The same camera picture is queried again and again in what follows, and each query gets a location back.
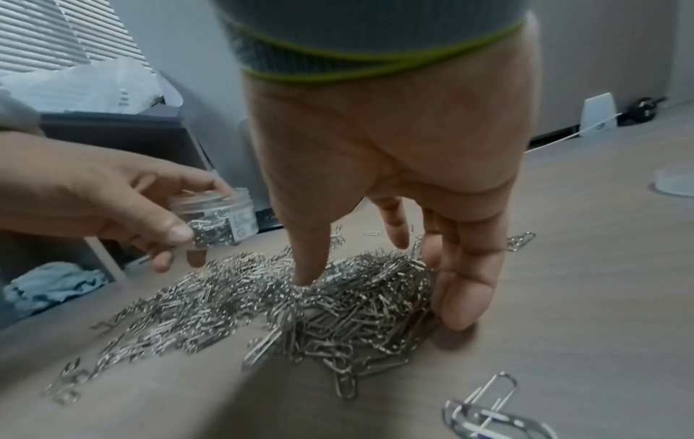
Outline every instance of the clear plastic jar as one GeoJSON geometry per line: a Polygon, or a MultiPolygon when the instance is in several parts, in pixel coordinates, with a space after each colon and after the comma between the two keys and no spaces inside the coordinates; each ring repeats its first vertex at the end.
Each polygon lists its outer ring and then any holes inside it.
{"type": "Polygon", "coordinates": [[[258,233],[253,200],[244,187],[234,189],[233,195],[178,195],[168,199],[168,206],[193,229],[196,249],[235,244],[258,233]]]}

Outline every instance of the wooden desk surface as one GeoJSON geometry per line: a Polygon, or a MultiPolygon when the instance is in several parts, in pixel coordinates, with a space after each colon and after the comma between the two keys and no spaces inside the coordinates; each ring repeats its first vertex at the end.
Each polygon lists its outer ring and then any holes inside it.
{"type": "MultiPolygon", "coordinates": [[[[494,372],[520,381],[509,411],[562,439],[689,438],[694,401],[694,200],[649,188],[653,172],[694,160],[691,113],[526,156],[510,232],[537,238],[509,254],[474,331],[444,331],[411,364],[335,396],[319,365],[276,358],[241,373],[254,335],[199,354],[117,367],[61,408],[38,393],[105,340],[87,327],[187,270],[143,272],[0,332],[0,437],[7,439],[454,438],[440,410],[494,372]]],[[[416,230],[421,219],[408,212],[416,230]]],[[[373,206],[344,218],[342,255],[385,245],[373,206]]],[[[282,231],[238,250],[275,252],[282,231]]]]}

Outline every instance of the white cable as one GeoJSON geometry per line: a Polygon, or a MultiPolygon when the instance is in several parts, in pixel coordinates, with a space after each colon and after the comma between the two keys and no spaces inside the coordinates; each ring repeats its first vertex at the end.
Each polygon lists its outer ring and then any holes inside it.
{"type": "Polygon", "coordinates": [[[604,121],[600,121],[600,122],[598,122],[598,123],[596,123],[596,124],[592,124],[590,127],[583,128],[581,131],[575,132],[575,133],[573,133],[573,134],[570,135],[570,136],[566,136],[566,137],[564,137],[564,138],[562,138],[562,139],[555,140],[554,142],[547,143],[546,145],[542,145],[542,146],[539,146],[539,147],[537,147],[537,148],[528,150],[528,151],[526,151],[526,154],[527,154],[527,153],[535,152],[535,151],[537,151],[537,150],[541,150],[542,148],[547,148],[548,146],[552,146],[552,145],[554,145],[555,143],[563,142],[564,140],[569,140],[569,139],[572,138],[572,137],[576,137],[576,136],[578,136],[579,134],[581,134],[581,133],[583,133],[583,132],[589,131],[590,129],[593,129],[593,128],[597,127],[597,126],[600,125],[600,124],[604,124],[605,122],[609,122],[609,121],[611,121],[611,120],[613,120],[613,119],[616,119],[616,118],[619,117],[619,116],[622,116],[622,114],[621,114],[621,113],[614,114],[614,115],[608,117],[607,119],[605,119],[604,121]]]}

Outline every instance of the label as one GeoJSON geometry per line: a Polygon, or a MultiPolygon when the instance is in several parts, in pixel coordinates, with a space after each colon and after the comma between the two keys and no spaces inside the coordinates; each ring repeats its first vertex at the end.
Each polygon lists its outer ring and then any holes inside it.
{"type": "Polygon", "coordinates": [[[258,233],[258,223],[255,219],[253,207],[229,213],[229,224],[234,241],[243,241],[249,236],[258,233]]]}

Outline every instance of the hand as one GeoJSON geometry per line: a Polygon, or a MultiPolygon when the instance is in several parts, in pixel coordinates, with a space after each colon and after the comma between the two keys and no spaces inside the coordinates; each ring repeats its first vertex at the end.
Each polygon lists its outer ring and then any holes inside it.
{"type": "MultiPolygon", "coordinates": [[[[0,229],[127,242],[167,271],[193,236],[167,210],[183,191],[231,188],[214,174],[123,151],[0,132],[0,229]]],[[[194,267],[205,252],[189,252],[194,267]]]]}
{"type": "Polygon", "coordinates": [[[330,224],[367,196],[408,246],[400,197],[424,217],[432,305],[462,330],[488,308],[506,252],[507,205],[534,125],[535,19],[513,37],[416,71],[331,85],[251,77],[254,147],[289,235],[296,282],[325,269],[330,224]]]}

